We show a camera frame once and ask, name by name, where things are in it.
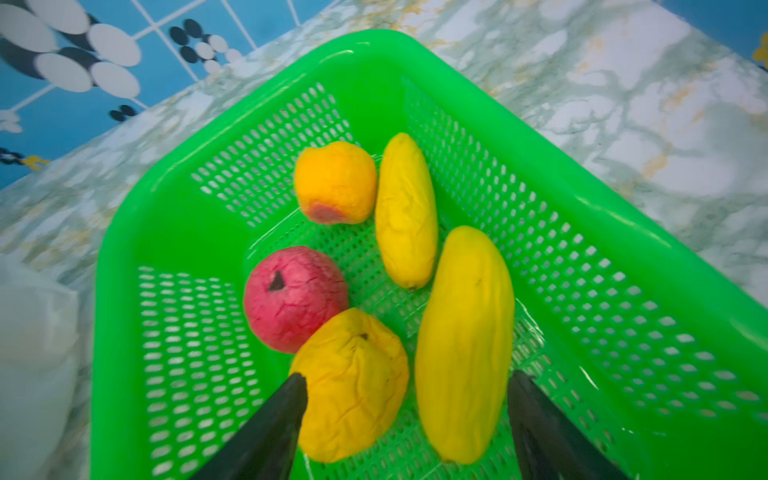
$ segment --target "yellow fruit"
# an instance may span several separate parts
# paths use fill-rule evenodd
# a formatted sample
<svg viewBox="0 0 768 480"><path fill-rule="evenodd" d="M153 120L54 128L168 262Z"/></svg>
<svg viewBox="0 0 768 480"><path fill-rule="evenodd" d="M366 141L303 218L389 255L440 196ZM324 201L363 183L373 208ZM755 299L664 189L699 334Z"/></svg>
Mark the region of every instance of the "yellow fruit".
<svg viewBox="0 0 768 480"><path fill-rule="evenodd" d="M491 441L512 358L515 294L496 246L480 230L445 240L416 347L419 414L446 461L477 462Z"/></svg>
<svg viewBox="0 0 768 480"><path fill-rule="evenodd" d="M296 161L293 186L311 221L361 223L376 202L376 166L366 151L345 141L309 147Z"/></svg>
<svg viewBox="0 0 768 480"><path fill-rule="evenodd" d="M386 146L376 200L376 240L392 281L418 289L432 278L437 255L437 207L422 151L408 134Z"/></svg>
<svg viewBox="0 0 768 480"><path fill-rule="evenodd" d="M306 378L309 397L299 445L323 463L373 445L394 423L408 386L400 338L357 308L334 316L304 343L294 372Z"/></svg>

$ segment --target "peach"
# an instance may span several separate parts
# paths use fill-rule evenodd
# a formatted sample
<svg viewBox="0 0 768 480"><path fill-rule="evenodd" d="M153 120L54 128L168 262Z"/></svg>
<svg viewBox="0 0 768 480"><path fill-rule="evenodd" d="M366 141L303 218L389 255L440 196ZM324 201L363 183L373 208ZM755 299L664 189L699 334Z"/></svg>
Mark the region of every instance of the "peach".
<svg viewBox="0 0 768 480"><path fill-rule="evenodd" d="M376 203L376 166L362 148L336 141L309 147L296 161L299 207L315 223L361 223Z"/></svg>
<svg viewBox="0 0 768 480"><path fill-rule="evenodd" d="M243 306L253 333L271 349L296 353L317 329L349 308L339 267L326 254L290 247L248 277Z"/></svg>

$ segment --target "elongated yellow fruit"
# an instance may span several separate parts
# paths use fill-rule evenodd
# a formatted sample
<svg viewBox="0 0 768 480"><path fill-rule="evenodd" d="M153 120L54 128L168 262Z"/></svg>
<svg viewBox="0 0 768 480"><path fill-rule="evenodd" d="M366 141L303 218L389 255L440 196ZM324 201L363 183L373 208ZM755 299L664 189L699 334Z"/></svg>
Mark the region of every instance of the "elongated yellow fruit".
<svg viewBox="0 0 768 480"><path fill-rule="evenodd" d="M502 255L480 230L445 246L416 347L419 415L446 461L477 462L502 409L512 359L515 293Z"/></svg>
<svg viewBox="0 0 768 480"><path fill-rule="evenodd" d="M397 134L386 146L376 198L376 240L392 281L415 290L432 278L437 256L437 207L419 146Z"/></svg>

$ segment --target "dark hole on pink fruit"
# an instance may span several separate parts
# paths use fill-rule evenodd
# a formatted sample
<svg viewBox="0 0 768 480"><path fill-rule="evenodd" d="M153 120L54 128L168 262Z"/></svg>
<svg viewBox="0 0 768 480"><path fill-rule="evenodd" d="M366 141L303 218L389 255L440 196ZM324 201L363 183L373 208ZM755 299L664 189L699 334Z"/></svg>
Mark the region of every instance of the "dark hole on pink fruit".
<svg viewBox="0 0 768 480"><path fill-rule="evenodd" d="M275 278L272 280L272 283L270 284L269 288L267 288L267 290L270 292L282 290L285 285L286 283L285 280L283 280L283 274L278 270L275 272Z"/></svg>

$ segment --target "toy fruit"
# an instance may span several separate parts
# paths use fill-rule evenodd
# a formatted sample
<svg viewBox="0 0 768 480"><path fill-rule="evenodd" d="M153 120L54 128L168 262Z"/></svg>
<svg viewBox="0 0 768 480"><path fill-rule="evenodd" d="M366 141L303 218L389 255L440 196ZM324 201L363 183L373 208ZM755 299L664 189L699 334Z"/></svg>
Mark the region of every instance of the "toy fruit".
<svg viewBox="0 0 768 480"><path fill-rule="evenodd" d="M422 151L408 134L386 146L376 198L376 240L392 281L415 290L432 278L437 206Z"/></svg>
<svg viewBox="0 0 768 480"><path fill-rule="evenodd" d="M269 255L248 277L250 328L267 346L296 353L328 319L349 308L344 277L326 254L291 247Z"/></svg>
<svg viewBox="0 0 768 480"><path fill-rule="evenodd" d="M515 295L493 242L471 227L445 240L416 347L419 414L444 460L477 462L502 408Z"/></svg>
<svg viewBox="0 0 768 480"><path fill-rule="evenodd" d="M299 445L312 460L336 462L367 449L389 430L408 386L400 338L352 308L321 326L290 373L306 378L309 403Z"/></svg>
<svg viewBox="0 0 768 480"><path fill-rule="evenodd" d="M301 211L315 223L361 223L373 212L376 166L356 145L336 141L309 147L293 175Z"/></svg>

